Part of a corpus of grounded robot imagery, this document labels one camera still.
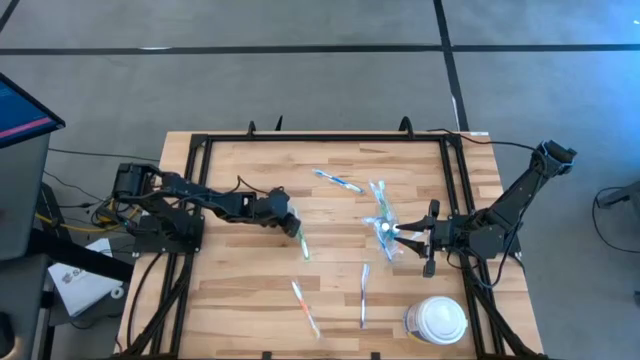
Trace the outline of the white box on left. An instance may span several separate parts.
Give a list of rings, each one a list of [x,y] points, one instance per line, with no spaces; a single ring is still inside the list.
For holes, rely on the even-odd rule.
[[[77,267],[56,263],[48,267],[48,272],[71,317],[79,315],[105,296],[111,295],[114,290],[119,295],[124,294],[122,281]]]

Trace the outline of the grey cabinet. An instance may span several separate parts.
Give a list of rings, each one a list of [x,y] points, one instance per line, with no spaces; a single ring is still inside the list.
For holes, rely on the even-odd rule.
[[[0,261],[28,248],[49,135],[0,149]]]

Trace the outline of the black device with light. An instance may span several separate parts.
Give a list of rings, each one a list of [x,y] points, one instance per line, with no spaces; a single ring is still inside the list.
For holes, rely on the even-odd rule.
[[[16,335],[11,317],[0,312],[0,360],[21,353],[21,340]]]

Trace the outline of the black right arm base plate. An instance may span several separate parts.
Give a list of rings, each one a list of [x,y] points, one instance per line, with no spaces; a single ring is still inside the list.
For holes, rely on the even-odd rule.
[[[466,219],[453,227],[451,247],[482,259],[493,259],[499,253],[511,251],[521,225],[521,221],[504,227]]]

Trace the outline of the white purple toothbrush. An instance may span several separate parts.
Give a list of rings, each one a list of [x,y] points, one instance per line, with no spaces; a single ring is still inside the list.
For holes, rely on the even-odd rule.
[[[360,279],[360,328],[366,328],[366,289],[367,281],[370,273],[370,265],[365,263],[361,272]]]

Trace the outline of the grey stand leg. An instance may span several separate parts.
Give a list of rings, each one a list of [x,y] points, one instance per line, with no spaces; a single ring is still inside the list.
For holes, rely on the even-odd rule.
[[[603,197],[596,196],[596,204],[600,208],[610,208],[622,202],[631,202],[640,211],[640,180],[627,186],[612,188],[612,193]]]

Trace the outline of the clear plastic cup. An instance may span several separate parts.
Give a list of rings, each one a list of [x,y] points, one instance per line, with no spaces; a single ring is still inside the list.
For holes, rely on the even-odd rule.
[[[378,225],[378,224],[373,225],[373,229],[374,229],[374,233],[375,233],[375,235],[376,235],[376,238],[377,238],[377,235],[378,235],[379,233],[386,233],[386,234],[388,234],[388,235],[393,235],[393,236],[394,236],[394,238],[398,235],[399,231],[398,231],[397,229],[395,229],[395,228],[394,228],[394,226],[395,226],[396,224],[398,224],[398,220],[397,220],[397,216],[396,216],[396,214],[395,214],[394,210],[393,210],[393,213],[394,213],[394,218],[393,218],[391,221],[389,221],[389,220],[388,220],[388,224],[391,226],[391,229],[390,229],[389,231],[383,231],[383,230],[381,229],[381,225]],[[397,255],[399,255],[399,254],[401,254],[401,253],[402,253],[402,250],[399,248],[398,242],[396,242],[396,241],[395,241],[395,244],[396,244],[397,250],[396,250],[396,253],[395,253],[395,255],[394,255],[393,261],[394,261],[394,259],[395,259],[395,257],[396,257]]]

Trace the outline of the monitor with blue screen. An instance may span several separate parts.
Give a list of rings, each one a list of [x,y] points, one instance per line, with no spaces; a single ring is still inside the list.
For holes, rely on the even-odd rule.
[[[0,149],[65,127],[64,120],[0,72]]]

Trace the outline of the orange toothbrush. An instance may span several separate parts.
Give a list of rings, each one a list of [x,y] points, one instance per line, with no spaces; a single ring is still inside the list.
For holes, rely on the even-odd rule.
[[[298,302],[299,302],[299,304],[301,306],[301,309],[304,312],[304,314],[305,314],[305,316],[306,316],[306,318],[307,318],[307,320],[308,320],[308,322],[310,324],[310,327],[311,327],[312,331],[314,332],[315,337],[317,339],[320,339],[321,338],[321,331],[320,331],[318,325],[315,322],[315,319],[314,319],[314,317],[313,317],[313,315],[312,315],[312,313],[310,311],[309,306],[306,304],[306,302],[304,300],[301,287],[299,286],[297,281],[292,281],[291,282],[291,286],[292,286],[294,294],[295,294],[295,296],[296,296],[296,298],[297,298],[297,300],[298,300]]]

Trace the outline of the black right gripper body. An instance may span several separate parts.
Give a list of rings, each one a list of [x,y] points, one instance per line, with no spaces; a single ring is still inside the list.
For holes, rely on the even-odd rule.
[[[451,244],[451,220],[439,220],[440,202],[431,200],[426,215],[428,230],[427,260],[423,270],[424,277],[433,277],[436,271],[435,252]]]

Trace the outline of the black desk bar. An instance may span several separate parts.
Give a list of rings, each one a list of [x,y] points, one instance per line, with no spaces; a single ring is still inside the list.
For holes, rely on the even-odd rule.
[[[31,230],[27,252],[44,254],[54,262],[126,283],[130,281],[134,270],[134,266],[129,263],[38,229]]]

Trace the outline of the black metal table frame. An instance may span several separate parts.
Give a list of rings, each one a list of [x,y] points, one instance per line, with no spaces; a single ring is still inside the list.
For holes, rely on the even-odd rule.
[[[436,273],[403,249],[388,262],[362,219],[375,211],[358,195],[315,175],[320,169],[358,185],[384,180],[399,218],[466,214],[502,192],[485,137],[454,140],[418,132],[170,132],[160,166],[222,190],[238,178],[267,190],[283,186],[302,225],[310,260],[281,231],[231,225],[205,213],[192,259],[140,257],[134,268],[115,360],[176,359],[516,359],[488,313],[471,296],[458,260],[438,254]],[[366,328],[360,328],[360,279],[370,265]],[[317,339],[291,286],[297,281],[321,331]],[[410,338],[403,317],[413,304],[445,296],[468,327],[452,345]]]

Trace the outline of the teal white toothbrush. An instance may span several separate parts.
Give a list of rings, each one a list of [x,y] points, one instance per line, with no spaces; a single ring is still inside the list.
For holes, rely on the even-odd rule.
[[[373,195],[374,195],[375,200],[376,200],[377,205],[378,205],[379,216],[380,217],[385,217],[383,215],[383,213],[381,212],[380,205],[379,205],[378,181],[377,182],[370,182],[369,185],[370,185],[371,191],[373,192]]]

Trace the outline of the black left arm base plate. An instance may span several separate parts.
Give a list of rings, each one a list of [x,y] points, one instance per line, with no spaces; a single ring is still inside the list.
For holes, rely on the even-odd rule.
[[[138,227],[134,229],[133,251],[140,254],[198,252],[201,248],[204,225],[203,216],[188,216],[186,232],[179,233],[176,230],[170,230],[154,216],[142,216]]]

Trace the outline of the dark grey box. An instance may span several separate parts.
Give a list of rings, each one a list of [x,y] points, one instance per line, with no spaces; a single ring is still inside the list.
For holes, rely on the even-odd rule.
[[[2,360],[31,359],[47,263],[44,255],[0,262],[0,312],[11,317],[21,340],[21,353]]]

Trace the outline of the tub with white lid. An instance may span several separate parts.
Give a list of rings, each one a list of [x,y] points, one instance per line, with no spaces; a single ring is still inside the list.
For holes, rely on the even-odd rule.
[[[462,339],[468,320],[457,301],[433,296],[411,305],[404,314],[403,325],[410,338],[444,346]]]

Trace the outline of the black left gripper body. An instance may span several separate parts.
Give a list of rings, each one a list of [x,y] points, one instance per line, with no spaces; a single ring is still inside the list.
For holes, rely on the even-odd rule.
[[[273,195],[277,224],[287,236],[293,238],[300,229],[301,220],[296,215],[294,208],[289,204],[289,200],[290,197],[284,192],[276,192]]]

